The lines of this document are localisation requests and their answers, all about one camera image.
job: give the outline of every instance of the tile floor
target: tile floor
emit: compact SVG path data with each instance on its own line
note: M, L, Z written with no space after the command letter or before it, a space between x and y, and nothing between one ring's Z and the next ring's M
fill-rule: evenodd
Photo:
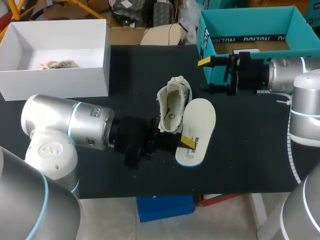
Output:
M269 214L281 193L262 195ZM192 214L140 223L136 198L81 200L86 226L84 240L256 240L247 195L211 206L196 205ZM273 240L282 240L280 232Z

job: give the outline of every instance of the white sneaker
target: white sneaker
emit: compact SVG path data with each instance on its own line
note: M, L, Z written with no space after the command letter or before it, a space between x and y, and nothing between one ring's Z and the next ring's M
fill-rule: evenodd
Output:
M183 76L172 77L157 93L160 105L160 129L175 132L182 121L186 105L192 100L192 91Z

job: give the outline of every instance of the cardboard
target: cardboard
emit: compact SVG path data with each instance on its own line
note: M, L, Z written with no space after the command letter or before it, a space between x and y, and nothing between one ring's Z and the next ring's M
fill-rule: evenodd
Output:
M111 9L109 0L88 0L88 6L97 13Z
M144 37L144 28L112 27L110 31L111 45L139 45Z
M85 6L88 6L87 0L79 0ZM43 15L46 19L77 19L87 16L89 13L77 6L73 2L62 2L47 6L43 9Z
M203 10L196 45L202 59L227 57L236 48L257 48L259 52L251 57L265 61L320 56L319 38L294 6ZM230 75L224 81L225 66L203 70L208 83L228 86L231 82Z
M290 50L286 41L216 42L213 47L217 54L233 54L235 50L248 49L258 49L259 52Z
M104 19L12 22L0 45L0 93L6 101L108 96L109 36ZM80 68L41 70L63 60Z

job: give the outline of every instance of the yellow object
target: yellow object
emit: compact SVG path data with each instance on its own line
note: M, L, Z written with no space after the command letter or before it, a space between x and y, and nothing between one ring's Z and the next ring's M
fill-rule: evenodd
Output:
M181 142L191 147L192 149L196 148L196 143L192 141L190 138L186 137L185 135L181 135Z
M200 61L198 61L198 67L202 67L205 64L208 64L211 62L211 56L208 56Z

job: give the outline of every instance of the black table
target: black table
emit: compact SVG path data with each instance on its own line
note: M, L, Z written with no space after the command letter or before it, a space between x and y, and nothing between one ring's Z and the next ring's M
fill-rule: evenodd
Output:
M216 111L216 126L200 166L179 165L158 151L137 170L124 157L77 147L81 198L290 192L297 185L287 152L290 106L277 94L238 92L208 94L192 46L112 46L109 97L78 100L110 107L116 116L149 119L159 114L157 91L171 77L184 76L194 98L208 99ZM25 101L0 99L0 146L24 158L30 139L21 129ZM301 179L318 164L320 149L292 143L294 165Z

